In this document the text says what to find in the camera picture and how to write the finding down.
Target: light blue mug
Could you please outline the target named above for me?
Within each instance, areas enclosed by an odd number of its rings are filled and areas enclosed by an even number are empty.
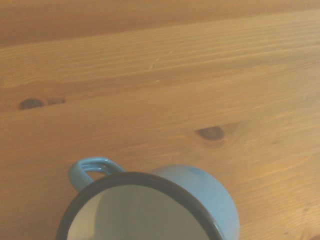
[[[86,172],[106,176],[93,181]],[[103,157],[77,161],[69,179],[79,192],[57,240],[238,240],[239,216],[227,190],[188,165],[126,172]]]

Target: enamel mug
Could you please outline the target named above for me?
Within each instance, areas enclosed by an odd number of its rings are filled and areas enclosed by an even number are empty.
[[[93,181],[86,172],[106,176]],[[57,240],[238,240],[236,206],[205,171],[169,165],[126,172],[103,157],[77,161],[69,180],[79,192],[65,211]]]

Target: wooden plank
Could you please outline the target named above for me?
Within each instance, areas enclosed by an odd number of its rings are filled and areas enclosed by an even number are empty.
[[[318,64],[319,17],[315,10],[0,48],[0,111],[28,98],[52,105],[150,83],[220,86],[286,74]]]
[[[317,0],[1,0],[0,46],[318,8]]]

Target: pine wood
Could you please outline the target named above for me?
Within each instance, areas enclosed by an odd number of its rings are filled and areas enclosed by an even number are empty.
[[[209,172],[241,240],[320,239],[320,4],[228,2],[0,1],[1,239],[55,239],[93,156]]]

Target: mug rim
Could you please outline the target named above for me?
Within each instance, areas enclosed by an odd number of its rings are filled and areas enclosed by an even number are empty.
[[[224,240],[217,223],[203,206],[203,204],[190,192],[178,184],[158,175],[144,172],[119,172],[106,175],[85,187],[72,200],[60,221],[56,240],[67,240],[71,224],[82,207],[95,195],[114,187],[135,185],[149,187],[166,194],[182,205],[197,220],[205,231],[208,240]]]

